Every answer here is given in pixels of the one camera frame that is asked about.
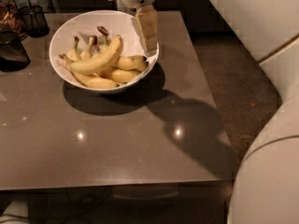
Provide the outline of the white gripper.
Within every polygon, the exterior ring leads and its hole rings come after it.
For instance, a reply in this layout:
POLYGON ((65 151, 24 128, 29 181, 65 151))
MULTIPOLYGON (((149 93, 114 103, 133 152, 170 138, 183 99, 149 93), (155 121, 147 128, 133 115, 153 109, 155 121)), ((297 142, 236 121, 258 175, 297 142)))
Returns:
POLYGON ((133 16, 133 26, 142 49, 147 56, 156 54, 158 49, 158 14, 152 5, 156 0, 121 1, 129 8, 137 8, 133 16))

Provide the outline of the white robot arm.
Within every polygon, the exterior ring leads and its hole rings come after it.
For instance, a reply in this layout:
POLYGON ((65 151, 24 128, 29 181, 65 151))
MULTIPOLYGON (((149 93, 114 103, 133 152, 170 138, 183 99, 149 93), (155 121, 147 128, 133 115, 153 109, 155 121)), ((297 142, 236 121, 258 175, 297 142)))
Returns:
POLYGON ((234 148, 240 166, 224 222, 198 204, 163 224, 299 224, 299 0, 157 0, 200 31, 229 28, 254 67, 234 74, 232 57, 213 54, 206 70, 229 133, 250 129, 234 148))

